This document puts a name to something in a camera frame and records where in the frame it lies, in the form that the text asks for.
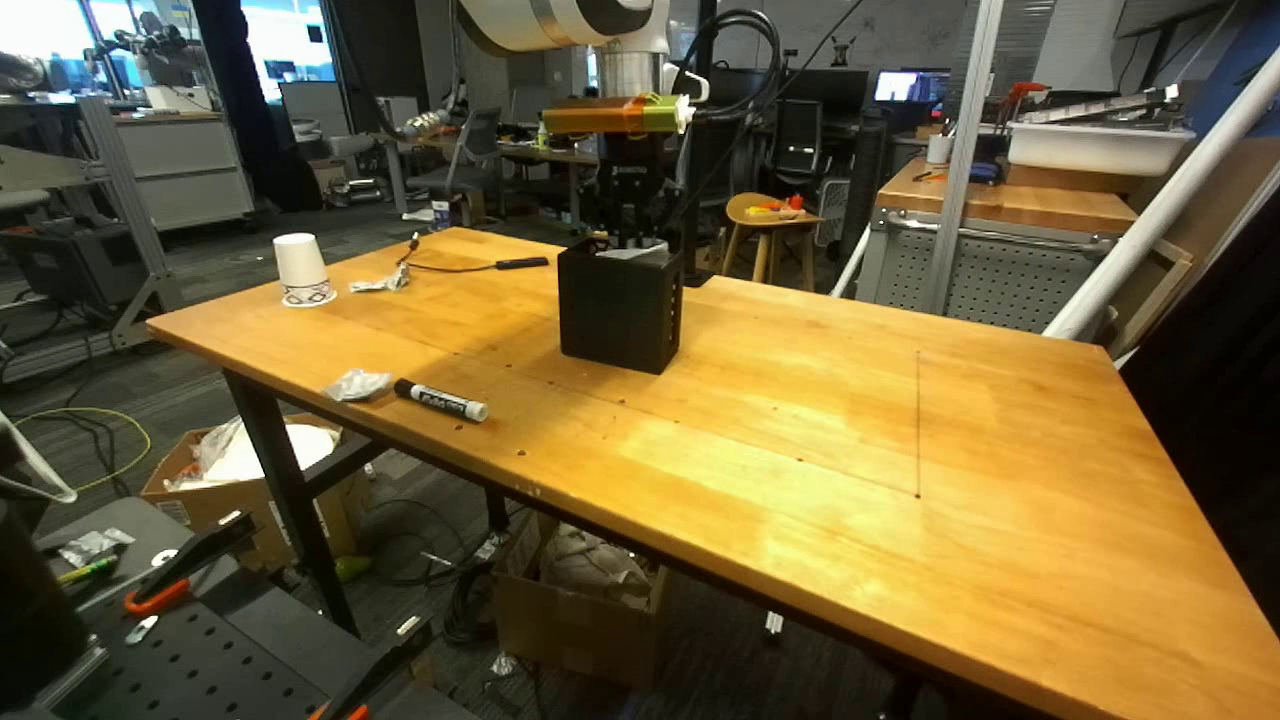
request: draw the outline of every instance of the metal pole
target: metal pole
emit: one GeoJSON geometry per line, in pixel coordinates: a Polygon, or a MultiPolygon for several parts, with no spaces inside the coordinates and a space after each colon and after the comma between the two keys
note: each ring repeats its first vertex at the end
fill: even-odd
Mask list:
{"type": "Polygon", "coordinates": [[[977,122],[979,122],[984,100],[992,91],[1001,17],[1003,17],[1003,0],[979,0],[973,46],[969,46],[961,119],[955,119],[955,134],[954,134],[948,196],[946,196],[946,215],[939,215],[939,232],[933,244],[933,264],[929,264],[929,307],[939,317],[948,310],[948,294],[954,294],[954,269],[955,269],[977,122]]]}
{"type": "Polygon", "coordinates": [[[1057,310],[1044,334],[1086,334],[1095,310],[1117,294],[1127,271],[1153,253],[1170,224],[1188,206],[1209,173],[1229,154],[1229,146],[1267,113],[1280,95],[1280,53],[1249,79],[1231,107],[1211,122],[1196,153],[1170,176],[1160,196],[1135,215],[1122,236],[1113,257],[1080,285],[1080,292],[1057,310]]]}

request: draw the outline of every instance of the pen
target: pen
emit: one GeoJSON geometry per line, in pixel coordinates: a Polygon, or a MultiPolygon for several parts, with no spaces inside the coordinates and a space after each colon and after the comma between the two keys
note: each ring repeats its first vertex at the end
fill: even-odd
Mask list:
{"type": "Polygon", "coordinates": [[[462,416],[462,421],[472,421],[472,422],[485,421],[485,405],[480,398],[438,390],[438,387],[413,383],[413,379],[398,379],[392,387],[398,387],[398,394],[416,398],[423,409],[438,409],[438,413],[448,413],[448,416],[462,416]]]}

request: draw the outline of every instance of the floor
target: floor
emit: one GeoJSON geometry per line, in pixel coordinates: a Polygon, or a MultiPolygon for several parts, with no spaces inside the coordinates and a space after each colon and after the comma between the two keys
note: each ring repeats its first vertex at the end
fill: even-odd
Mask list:
{"type": "MultiPolygon", "coordinates": [[[[269,227],[207,227],[167,236],[172,271],[183,300],[207,300],[277,276],[269,240],[277,232],[317,232],[324,261],[345,261],[407,236],[390,206],[281,215],[269,227]]],[[[487,224],[512,236],[566,244],[566,227],[539,215],[487,224]]],[[[81,489],[81,505],[50,508],[58,527],[113,495],[133,495],[156,460],[187,427],[231,416],[223,379],[164,342],[146,342],[93,363],[3,383],[7,416],[23,421],[30,438],[81,489]]],[[[877,714],[893,676],[848,635],[794,619],[781,638],[759,630],[764,606],[720,583],[677,572],[659,612],[659,673],[648,688],[619,688],[555,667],[493,673],[497,638],[480,595],[457,599],[462,572],[431,572],[423,556],[465,565],[485,539],[485,495],[407,457],[381,457],[366,476],[357,527],[370,569],[349,579],[357,619],[370,643],[392,635],[407,612],[431,615],[442,638],[428,649],[428,679],[477,714],[877,714]]],[[[954,697],[926,688],[907,714],[1016,714],[987,697],[954,697]]]]}

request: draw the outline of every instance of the cardboard box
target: cardboard box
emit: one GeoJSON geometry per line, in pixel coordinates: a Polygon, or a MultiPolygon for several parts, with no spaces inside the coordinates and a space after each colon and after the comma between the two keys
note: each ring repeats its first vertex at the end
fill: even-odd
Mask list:
{"type": "MultiPolygon", "coordinates": [[[[249,476],[242,484],[219,484],[219,489],[167,489],[167,478],[192,476],[192,466],[195,466],[192,449],[199,444],[199,434],[206,434],[206,427],[183,431],[172,444],[172,452],[152,466],[140,495],[172,514],[181,514],[192,533],[207,533],[207,527],[217,527],[219,514],[242,508],[252,514],[257,535],[252,535],[252,549],[242,550],[236,559],[252,572],[288,569],[298,556],[293,556],[293,544],[281,527],[281,513],[274,505],[269,478],[249,476]]],[[[345,478],[317,500],[321,527],[328,535],[331,556],[359,550],[357,527],[352,527],[357,495],[359,495],[357,478],[345,478]]]]}
{"type": "Polygon", "coordinates": [[[497,565],[493,615],[500,649],[580,676],[654,683],[667,569],[654,572],[642,606],[600,592],[555,588],[539,577],[555,522],[554,514],[530,514],[497,565]]]}

